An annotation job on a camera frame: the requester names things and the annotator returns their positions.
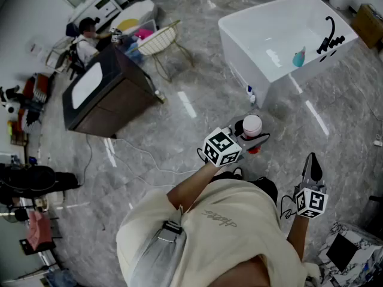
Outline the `white container with red contents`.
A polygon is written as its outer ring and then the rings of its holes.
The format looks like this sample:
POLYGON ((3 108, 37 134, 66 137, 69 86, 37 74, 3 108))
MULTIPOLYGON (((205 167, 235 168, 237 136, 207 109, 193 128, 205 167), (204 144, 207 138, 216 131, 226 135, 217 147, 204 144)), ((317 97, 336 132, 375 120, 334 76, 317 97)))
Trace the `white container with red contents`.
POLYGON ((128 35, 140 25, 155 20, 157 17, 157 5, 152 0, 144 0, 129 5, 112 21, 110 32, 120 30, 128 35))

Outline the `pink item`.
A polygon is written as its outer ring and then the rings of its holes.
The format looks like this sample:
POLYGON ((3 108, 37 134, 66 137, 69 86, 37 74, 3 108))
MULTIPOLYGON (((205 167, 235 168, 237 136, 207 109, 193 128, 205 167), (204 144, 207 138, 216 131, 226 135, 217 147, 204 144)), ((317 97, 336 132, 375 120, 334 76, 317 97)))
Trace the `pink item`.
POLYGON ((148 38, 150 35, 152 35, 153 33, 154 32, 152 30, 140 28, 135 33, 135 36, 141 40, 144 40, 144 39, 148 38))

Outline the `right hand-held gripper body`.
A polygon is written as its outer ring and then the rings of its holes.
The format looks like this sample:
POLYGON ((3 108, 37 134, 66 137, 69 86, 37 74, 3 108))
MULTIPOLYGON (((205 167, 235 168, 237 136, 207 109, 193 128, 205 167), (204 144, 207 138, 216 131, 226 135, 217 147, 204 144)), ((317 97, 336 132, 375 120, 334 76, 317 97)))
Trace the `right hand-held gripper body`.
POLYGON ((305 218, 316 218, 326 209, 329 195, 324 184, 306 186, 299 184, 294 192, 297 214, 305 218))

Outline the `white bottle with red base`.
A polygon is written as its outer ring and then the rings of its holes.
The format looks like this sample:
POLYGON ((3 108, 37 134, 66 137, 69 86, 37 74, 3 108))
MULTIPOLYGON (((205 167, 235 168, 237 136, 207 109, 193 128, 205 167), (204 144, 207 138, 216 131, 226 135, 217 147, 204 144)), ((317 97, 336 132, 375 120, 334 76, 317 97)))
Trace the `white bottle with red base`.
POLYGON ((243 122, 244 133, 247 137, 256 137, 262 133, 262 120, 258 115, 247 115, 243 122))

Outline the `person's cream shirt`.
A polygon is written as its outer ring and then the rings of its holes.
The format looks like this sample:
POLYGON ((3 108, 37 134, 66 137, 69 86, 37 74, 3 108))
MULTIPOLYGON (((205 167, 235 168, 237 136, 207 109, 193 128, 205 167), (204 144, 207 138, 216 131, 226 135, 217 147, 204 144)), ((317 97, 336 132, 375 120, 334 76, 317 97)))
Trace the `person's cream shirt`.
MULTIPOLYGON (((148 192, 117 233, 117 256, 128 287, 144 242, 176 213, 166 194, 148 192)), ((305 287, 318 277, 315 264, 301 262, 280 229, 275 203, 255 185, 221 179, 210 183, 181 217, 186 243, 170 287, 208 287, 237 264, 260 256, 271 287, 305 287)))

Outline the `black bag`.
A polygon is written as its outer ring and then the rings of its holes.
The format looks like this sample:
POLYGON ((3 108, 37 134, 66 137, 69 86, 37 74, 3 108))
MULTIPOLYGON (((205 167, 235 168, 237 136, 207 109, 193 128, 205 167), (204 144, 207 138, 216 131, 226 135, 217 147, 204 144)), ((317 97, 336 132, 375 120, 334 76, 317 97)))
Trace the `black bag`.
POLYGON ((15 198, 34 199, 48 193, 81 187, 73 173, 55 172, 47 166, 11 166, 0 163, 0 204, 14 205, 15 198))

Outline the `person's black trousers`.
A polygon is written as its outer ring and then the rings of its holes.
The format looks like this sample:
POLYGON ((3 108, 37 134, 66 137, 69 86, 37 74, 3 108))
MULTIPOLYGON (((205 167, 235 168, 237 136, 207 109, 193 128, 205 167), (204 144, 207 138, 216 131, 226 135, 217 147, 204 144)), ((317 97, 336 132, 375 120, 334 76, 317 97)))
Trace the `person's black trousers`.
MULTIPOLYGON (((244 181, 244 176, 243 176, 243 170, 241 167, 237 167, 234 169, 234 171, 225 171, 217 176, 214 176, 211 180, 210 183, 222 179, 230 179, 230 180, 237 180, 237 181, 244 181)), ((278 199, 278 190, 273 181, 270 179, 266 178, 265 176, 259 177, 255 181, 248 181, 249 183, 254 184, 256 187, 264 191, 276 204, 277 199, 278 199)))

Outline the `cardboard box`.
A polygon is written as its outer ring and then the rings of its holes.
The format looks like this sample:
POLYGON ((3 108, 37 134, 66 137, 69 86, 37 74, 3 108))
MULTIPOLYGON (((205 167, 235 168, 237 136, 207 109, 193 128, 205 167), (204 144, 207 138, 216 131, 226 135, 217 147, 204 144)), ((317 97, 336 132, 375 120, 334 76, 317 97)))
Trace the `cardboard box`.
POLYGON ((383 20, 375 15, 368 4, 361 4, 351 21, 351 27, 368 48, 376 47, 383 39, 383 20))

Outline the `marble pattern block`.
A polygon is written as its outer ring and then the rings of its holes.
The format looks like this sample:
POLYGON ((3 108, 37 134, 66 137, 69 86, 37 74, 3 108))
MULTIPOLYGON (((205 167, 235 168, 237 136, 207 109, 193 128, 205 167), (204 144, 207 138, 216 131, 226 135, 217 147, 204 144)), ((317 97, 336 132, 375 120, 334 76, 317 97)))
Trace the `marble pattern block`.
POLYGON ((383 240, 355 225, 335 222, 318 257, 322 287, 362 287, 383 274, 383 240))

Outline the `pink cloth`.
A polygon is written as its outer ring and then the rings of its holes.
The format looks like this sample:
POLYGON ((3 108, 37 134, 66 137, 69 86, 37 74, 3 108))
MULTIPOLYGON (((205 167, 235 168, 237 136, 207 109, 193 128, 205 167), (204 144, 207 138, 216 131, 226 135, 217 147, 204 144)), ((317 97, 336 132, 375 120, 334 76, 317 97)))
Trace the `pink cloth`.
POLYGON ((29 212, 29 228, 27 241, 34 251, 43 243, 52 242, 52 231, 50 218, 35 210, 29 212))

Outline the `panda plush toy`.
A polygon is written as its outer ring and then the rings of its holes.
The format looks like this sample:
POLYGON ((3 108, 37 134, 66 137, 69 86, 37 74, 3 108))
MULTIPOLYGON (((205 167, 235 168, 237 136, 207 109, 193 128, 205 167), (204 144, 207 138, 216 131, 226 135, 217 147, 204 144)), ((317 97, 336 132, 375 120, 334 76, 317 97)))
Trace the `panda plush toy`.
POLYGON ((19 85, 6 90, 0 87, 0 103, 9 115, 17 114, 21 108, 23 95, 19 91, 19 85))

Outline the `white sink basin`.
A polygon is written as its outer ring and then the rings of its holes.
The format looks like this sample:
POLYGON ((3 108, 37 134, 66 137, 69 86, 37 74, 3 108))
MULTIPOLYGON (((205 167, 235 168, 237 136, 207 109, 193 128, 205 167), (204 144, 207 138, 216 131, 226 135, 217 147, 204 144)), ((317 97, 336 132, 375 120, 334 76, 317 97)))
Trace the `white sink basin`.
POLYGON ((72 89, 72 106, 77 109, 100 85, 103 79, 102 67, 96 62, 75 84, 72 89))

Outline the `dark wooden vanity cabinet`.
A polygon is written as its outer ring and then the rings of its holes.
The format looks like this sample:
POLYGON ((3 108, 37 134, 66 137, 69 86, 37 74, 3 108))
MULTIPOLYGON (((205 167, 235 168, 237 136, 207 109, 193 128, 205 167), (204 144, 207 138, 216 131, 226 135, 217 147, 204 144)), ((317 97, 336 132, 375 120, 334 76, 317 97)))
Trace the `dark wooden vanity cabinet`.
POLYGON ((78 75, 62 95, 67 130, 110 138, 147 108, 162 103, 150 76, 115 45, 110 44, 94 57, 85 73, 78 75), (74 109, 72 89, 96 62, 102 67, 102 82, 74 109))

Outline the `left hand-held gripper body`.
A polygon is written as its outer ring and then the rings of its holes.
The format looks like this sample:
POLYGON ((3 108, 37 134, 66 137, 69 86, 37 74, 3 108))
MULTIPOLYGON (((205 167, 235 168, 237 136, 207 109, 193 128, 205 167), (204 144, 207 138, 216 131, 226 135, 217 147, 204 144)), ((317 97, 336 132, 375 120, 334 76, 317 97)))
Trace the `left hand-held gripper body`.
POLYGON ((236 136, 234 125, 228 125, 217 127, 204 139, 202 152, 215 167, 223 167, 236 163, 248 149, 249 141, 242 135, 236 136))

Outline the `person's right forearm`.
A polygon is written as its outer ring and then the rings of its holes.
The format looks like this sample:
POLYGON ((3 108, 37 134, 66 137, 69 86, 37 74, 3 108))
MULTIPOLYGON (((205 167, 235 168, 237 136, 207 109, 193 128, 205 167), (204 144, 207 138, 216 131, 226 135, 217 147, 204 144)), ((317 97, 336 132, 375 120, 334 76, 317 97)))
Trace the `person's right forearm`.
POLYGON ((305 251, 305 240, 309 226, 309 219, 295 215, 287 241, 294 247, 300 261, 303 261, 305 251))

